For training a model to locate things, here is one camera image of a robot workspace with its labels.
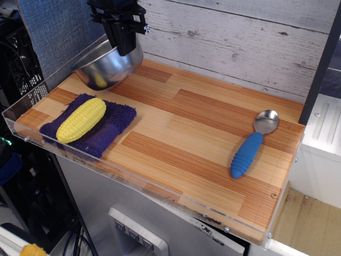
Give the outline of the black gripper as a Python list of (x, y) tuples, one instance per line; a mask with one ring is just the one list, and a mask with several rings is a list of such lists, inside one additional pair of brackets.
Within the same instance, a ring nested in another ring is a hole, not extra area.
[(146, 10), (137, 1), (87, 1), (92, 20), (101, 23), (112, 48), (121, 56), (136, 48), (136, 34), (149, 33)]

